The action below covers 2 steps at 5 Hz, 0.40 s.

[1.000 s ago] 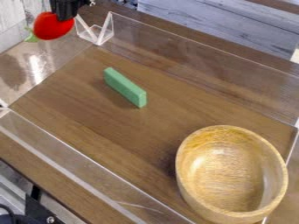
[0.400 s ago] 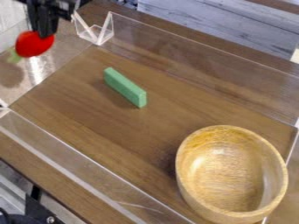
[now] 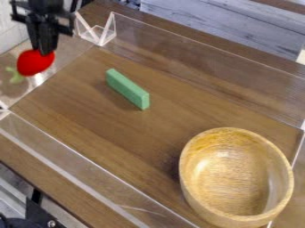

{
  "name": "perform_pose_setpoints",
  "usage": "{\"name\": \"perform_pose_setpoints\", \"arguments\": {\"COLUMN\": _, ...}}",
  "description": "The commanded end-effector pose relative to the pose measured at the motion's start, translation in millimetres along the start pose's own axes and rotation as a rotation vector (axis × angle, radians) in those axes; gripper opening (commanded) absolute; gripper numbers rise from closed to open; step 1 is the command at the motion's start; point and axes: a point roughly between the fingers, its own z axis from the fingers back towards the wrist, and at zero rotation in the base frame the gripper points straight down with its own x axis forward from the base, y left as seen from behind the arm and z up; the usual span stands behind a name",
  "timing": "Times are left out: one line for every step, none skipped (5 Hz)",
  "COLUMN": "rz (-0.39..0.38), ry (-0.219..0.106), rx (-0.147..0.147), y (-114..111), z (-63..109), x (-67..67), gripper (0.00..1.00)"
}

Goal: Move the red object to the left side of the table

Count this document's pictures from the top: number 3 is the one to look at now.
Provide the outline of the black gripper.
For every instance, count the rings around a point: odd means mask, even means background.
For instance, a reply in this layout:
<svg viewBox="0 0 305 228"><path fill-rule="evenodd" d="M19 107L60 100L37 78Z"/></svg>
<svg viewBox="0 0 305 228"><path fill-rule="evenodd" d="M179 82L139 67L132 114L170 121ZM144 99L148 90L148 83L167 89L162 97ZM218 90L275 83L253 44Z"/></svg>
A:
<svg viewBox="0 0 305 228"><path fill-rule="evenodd" d="M67 36L73 33L75 14L64 9L64 0L9 0L9 4L11 19L27 23L32 49L48 55L57 48L59 33Z"/></svg>

